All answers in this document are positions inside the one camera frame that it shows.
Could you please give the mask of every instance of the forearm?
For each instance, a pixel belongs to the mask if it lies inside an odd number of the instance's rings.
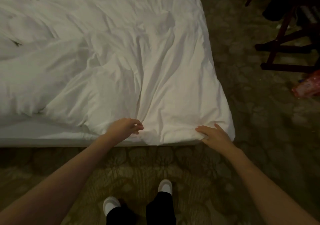
[[[242,178],[268,225],[320,224],[263,174],[240,149],[234,149],[226,158]]]
[[[97,139],[0,213],[2,224],[60,224],[111,140]]]

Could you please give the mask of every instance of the person's left hand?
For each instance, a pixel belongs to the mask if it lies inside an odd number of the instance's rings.
[[[117,145],[131,134],[139,134],[139,131],[143,129],[144,127],[139,120],[122,118],[112,123],[102,137],[110,139],[114,145]]]

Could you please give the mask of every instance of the patterned carpet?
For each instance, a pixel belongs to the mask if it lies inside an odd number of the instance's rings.
[[[274,39],[277,22],[261,13],[270,0],[201,0],[213,58],[233,114],[235,143],[320,219],[320,102],[297,99],[298,73],[262,71],[267,53],[254,44]],[[312,65],[317,54],[278,54],[276,61]],[[51,174],[80,148],[0,149],[0,209]],[[146,224],[145,207],[158,183],[173,182],[177,224],[264,224],[230,164],[204,145],[114,148],[96,168],[62,224],[105,224],[107,196],[124,199]]]

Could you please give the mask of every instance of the shoe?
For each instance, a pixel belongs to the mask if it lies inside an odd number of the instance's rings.
[[[163,191],[172,195],[172,184],[170,180],[162,180],[158,187],[158,192]]]
[[[120,202],[115,197],[108,197],[103,202],[103,212],[105,216],[108,215],[108,213],[116,207],[121,207]]]

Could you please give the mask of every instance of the pant leg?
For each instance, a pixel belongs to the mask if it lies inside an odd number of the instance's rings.
[[[147,225],[175,225],[174,203],[168,192],[158,192],[155,199],[146,206]]]
[[[113,208],[106,216],[106,225],[135,225],[137,217],[126,204]]]

